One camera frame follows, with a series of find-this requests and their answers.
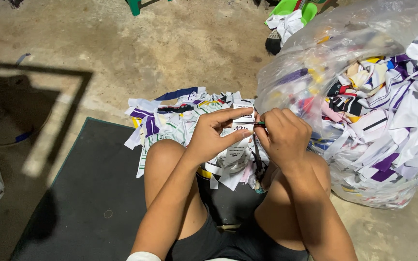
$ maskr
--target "green plastic chair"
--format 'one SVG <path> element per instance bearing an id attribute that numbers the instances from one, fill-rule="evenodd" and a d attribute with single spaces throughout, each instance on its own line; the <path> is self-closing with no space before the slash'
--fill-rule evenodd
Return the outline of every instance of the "green plastic chair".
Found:
<path id="1" fill-rule="evenodd" d="M 131 13 L 133 16 L 137 16 L 140 14 L 140 7 L 138 6 L 138 2 L 141 2 L 141 0 L 127 0 L 128 5 L 130 6 Z"/>

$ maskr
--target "knee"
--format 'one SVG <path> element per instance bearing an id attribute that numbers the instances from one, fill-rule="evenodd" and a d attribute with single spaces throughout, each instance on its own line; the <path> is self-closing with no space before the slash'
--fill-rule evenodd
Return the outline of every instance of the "knee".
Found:
<path id="1" fill-rule="evenodd" d="M 159 164 L 175 163 L 180 160 L 184 151 L 185 148 L 174 140 L 159 140 L 149 148 L 146 161 L 158 161 Z"/>
<path id="2" fill-rule="evenodd" d="M 330 194 L 330 188 L 332 185 L 330 178 L 330 169 L 328 168 L 327 162 L 321 156 L 315 154 L 314 152 L 307 151 L 306 156 L 322 187 L 325 189 L 327 194 Z"/>

